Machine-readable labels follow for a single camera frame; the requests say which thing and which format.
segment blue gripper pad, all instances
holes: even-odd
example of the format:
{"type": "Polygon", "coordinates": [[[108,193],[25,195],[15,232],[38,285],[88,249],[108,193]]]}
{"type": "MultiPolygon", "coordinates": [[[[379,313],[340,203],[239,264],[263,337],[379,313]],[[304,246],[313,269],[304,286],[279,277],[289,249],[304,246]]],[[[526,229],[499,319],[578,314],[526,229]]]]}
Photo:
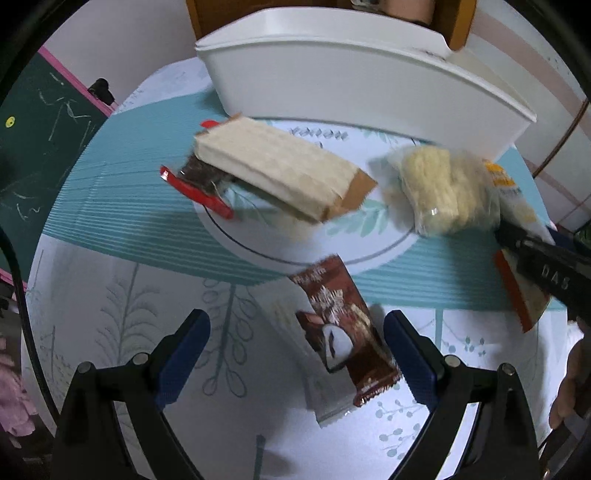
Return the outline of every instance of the blue gripper pad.
{"type": "Polygon", "coordinates": [[[154,350],[156,353],[161,345],[166,350],[167,343],[174,348],[158,374],[158,391],[154,400],[160,410],[177,401],[209,340],[210,333],[211,325],[207,313],[202,310],[193,310],[176,333],[162,339],[154,350]]]}
{"type": "Polygon", "coordinates": [[[439,402],[437,382],[445,368],[442,355],[426,337],[420,336],[400,310],[393,310],[384,319],[384,340],[407,381],[415,400],[435,410],[439,402]]]}

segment wall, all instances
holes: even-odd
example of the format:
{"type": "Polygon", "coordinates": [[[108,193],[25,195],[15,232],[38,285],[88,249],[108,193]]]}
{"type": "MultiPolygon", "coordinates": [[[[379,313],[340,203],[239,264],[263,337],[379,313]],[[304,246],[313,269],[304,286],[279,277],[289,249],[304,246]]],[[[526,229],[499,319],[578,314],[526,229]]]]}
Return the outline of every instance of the wall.
{"type": "MultiPolygon", "coordinates": [[[[479,0],[467,42],[530,104],[538,121],[516,142],[530,170],[556,146],[585,95],[560,56],[504,0],[479,0]]],[[[591,111],[535,182],[552,221],[575,231],[591,219],[591,111]]]]}
{"type": "Polygon", "coordinates": [[[46,42],[84,85],[106,78],[118,103],[160,67],[195,55],[185,0],[90,0],[46,42]]]}

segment white wall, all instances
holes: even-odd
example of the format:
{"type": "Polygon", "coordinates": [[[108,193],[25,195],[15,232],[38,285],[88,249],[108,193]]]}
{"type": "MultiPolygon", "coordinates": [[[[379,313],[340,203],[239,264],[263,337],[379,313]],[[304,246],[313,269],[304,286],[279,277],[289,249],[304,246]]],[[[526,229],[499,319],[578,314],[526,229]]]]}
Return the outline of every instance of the white wall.
{"type": "Polygon", "coordinates": [[[160,67],[195,55],[185,0],[90,0],[46,42],[84,85],[109,82],[118,103],[160,67]]]}

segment circular print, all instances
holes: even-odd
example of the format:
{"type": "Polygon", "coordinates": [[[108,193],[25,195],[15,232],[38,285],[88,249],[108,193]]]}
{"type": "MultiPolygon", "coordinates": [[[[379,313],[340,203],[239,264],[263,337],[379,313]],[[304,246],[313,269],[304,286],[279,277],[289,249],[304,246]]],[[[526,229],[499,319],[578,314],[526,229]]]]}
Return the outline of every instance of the circular print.
{"type": "Polygon", "coordinates": [[[207,231],[225,248],[254,265],[284,274],[337,254],[356,274],[392,260],[417,240],[413,209],[387,160],[388,152],[413,145],[412,139],[317,122],[268,123],[351,161],[378,186],[357,211],[311,225],[278,208],[272,199],[233,184],[223,197],[234,210],[234,219],[224,220],[194,204],[207,231]]]}

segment brown cable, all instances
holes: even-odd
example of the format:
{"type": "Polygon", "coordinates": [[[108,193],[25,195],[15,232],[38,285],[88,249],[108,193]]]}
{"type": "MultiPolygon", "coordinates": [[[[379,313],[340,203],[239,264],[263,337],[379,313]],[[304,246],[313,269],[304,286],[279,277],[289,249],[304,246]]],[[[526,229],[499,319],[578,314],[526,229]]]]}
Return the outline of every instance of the brown cable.
{"type": "Polygon", "coordinates": [[[579,109],[579,111],[577,113],[577,116],[574,117],[573,123],[570,124],[569,129],[564,133],[562,138],[558,141],[556,146],[552,149],[550,154],[541,163],[541,165],[538,168],[536,168],[534,170],[534,172],[532,173],[533,178],[536,178],[542,172],[542,170],[544,170],[548,166],[548,163],[550,163],[554,159],[556,154],[564,146],[566,141],[570,138],[570,136],[574,132],[574,129],[577,128],[579,126],[579,124],[581,123],[581,120],[583,119],[583,115],[587,111],[588,106],[589,106],[589,99],[586,98],[585,101],[582,103],[581,108],[579,109]]]}

